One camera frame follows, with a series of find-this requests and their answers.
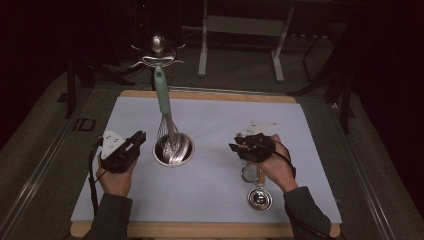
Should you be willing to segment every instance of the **sleeve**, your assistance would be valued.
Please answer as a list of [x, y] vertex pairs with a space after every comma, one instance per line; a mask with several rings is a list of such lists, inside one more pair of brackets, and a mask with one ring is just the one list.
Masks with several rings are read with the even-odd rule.
[[131, 207], [131, 199], [104, 193], [91, 229], [83, 239], [127, 239]]
[[307, 187], [299, 187], [287, 192], [284, 194], [284, 200], [295, 239], [323, 239], [308, 232], [305, 228], [319, 231], [328, 236], [331, 230], [330, 219], [315, 205]]

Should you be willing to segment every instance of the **metal ladle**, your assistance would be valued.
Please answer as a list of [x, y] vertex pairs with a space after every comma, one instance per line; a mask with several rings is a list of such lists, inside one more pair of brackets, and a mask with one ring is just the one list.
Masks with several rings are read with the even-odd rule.
[[259, 172], [258, 186], [252, 189], [247, 195], [247, 201], [250, 206], [257, 211], [266, 211], [272, 205], [271, 194], [264, 189], [265, 173]]

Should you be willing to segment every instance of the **hand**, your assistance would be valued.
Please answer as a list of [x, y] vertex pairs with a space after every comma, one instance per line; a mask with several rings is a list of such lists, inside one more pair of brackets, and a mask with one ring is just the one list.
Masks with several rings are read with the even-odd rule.
[[108, 194], [127, 197], [131, 189], [131, 176], [136, 163], [137, 161], [134, 161], [127, 171], [123, 173], [107, 172], [99, 163], [99, 169], [97, 170], [96, 177], [100, 177], [99, 181], [102, 185], [103, 191]]
[[[277, 134], [273, 135], [271, 139], [281, 143], [280, 137]], [[275, 143], [275, 150], [291, 160], [289, 152], [281, 144]], [[276, 154], [272, 154], [267, 160], [258, 163], [258, 166], [265, 172], [265, 175], [269, 179], [275, 182], [281, 190], [283, 190], [284, 193], [298, 187], [290, 166]]]

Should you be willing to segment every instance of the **whisk handle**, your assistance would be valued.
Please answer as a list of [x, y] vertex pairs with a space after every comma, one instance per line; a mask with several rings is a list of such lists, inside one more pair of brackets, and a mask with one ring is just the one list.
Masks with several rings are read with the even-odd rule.
[[168, 114], [171, 112], [171, 106], [169, 103], [168, 84], [166, 83], [166, 75], [163, 72], [162, 67], [156, 67], [155, 73], [155, 88], [156, 94], [159, 100], [159, 108], [162, 114]]

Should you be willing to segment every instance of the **metal bowl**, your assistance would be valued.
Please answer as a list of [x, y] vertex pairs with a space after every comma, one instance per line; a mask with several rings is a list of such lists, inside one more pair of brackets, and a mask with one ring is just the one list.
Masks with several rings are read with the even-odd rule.
[[178, 134], [180, 134], [180, 137], [182, 138], [181, 142], [184, 144], [187, 144], [187, 146], [185, 146], [186, 148], [184, 149], [185, 151], [181, 152], [180, 156], [178, 156], [180, 160], [177, 162], [169, 161], [168, 151], [171, 151], [171, 150], [164, 149], [164, 146], [163, 146], [164, 144], [160, 144], [161, 142], [164, 143], [167, 141], [168, 135], [165, 135], [157, 139], [155, 144], [153, 145], [153, 157], [159, 164], [166, 167], [179, 167], [186, 164], [193, 157], [193, 154], [194, 154], [193, 139], [191, 139], [191, 137], [185, 133], [178, 133]]

